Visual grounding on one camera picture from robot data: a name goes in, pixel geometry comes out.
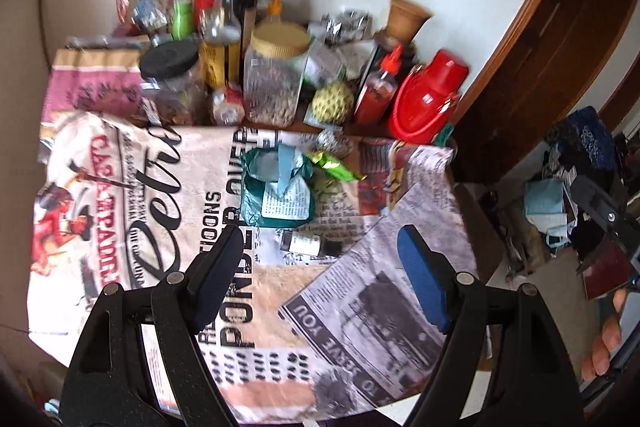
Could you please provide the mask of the right hand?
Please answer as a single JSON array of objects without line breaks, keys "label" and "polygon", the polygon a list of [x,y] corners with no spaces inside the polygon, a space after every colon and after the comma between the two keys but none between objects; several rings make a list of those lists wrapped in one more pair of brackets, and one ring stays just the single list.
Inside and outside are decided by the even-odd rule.
[{"label": "right hand", "polygon": [[593,339],[589,355],[582,361],[582,380],[586,383],[590,383],[597,376],[603,376],[608,371],[612,353],[622,344],[620,316],[627,296],[626,288],[615,291],[612,300],[614,313],[605,320],[602,331]]}]

